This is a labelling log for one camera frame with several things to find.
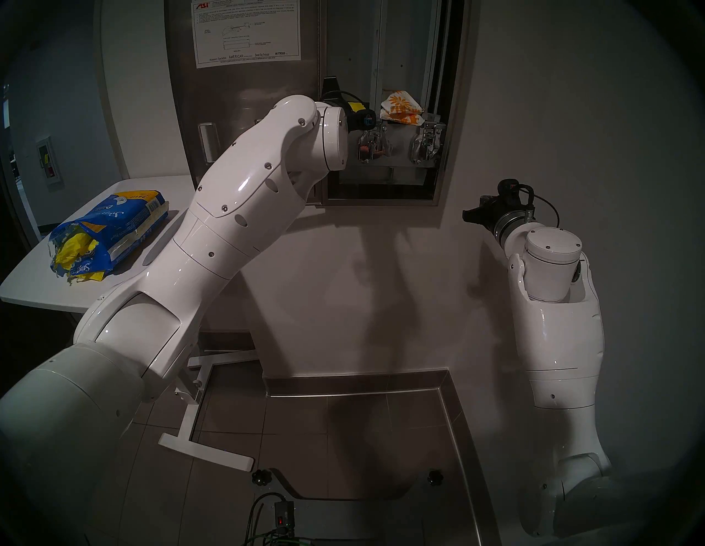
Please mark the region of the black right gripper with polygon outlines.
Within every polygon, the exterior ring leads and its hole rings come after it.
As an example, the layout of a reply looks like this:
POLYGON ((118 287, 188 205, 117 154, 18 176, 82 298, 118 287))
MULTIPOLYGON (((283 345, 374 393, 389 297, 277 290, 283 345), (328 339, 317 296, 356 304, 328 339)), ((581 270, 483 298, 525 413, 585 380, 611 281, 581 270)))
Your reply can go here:
POLYGON ((535 206, 525 206, 517 200, 507 204, 489 195, 480 196, 477 207, 462 212, 464 222, 483 225, 492 234, 510 234, 527 219, 535 219, 535 206))

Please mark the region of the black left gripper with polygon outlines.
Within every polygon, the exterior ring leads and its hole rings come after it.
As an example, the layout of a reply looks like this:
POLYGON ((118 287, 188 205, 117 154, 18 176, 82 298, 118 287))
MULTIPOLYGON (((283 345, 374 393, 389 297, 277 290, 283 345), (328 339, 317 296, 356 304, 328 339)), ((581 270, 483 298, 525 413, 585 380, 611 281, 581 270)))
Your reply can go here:
POLYGON ((321 86, 321 101, 342 108, 348 132, 362 130, 362 102, 340 89, 336 77, 325 77, 321 86))

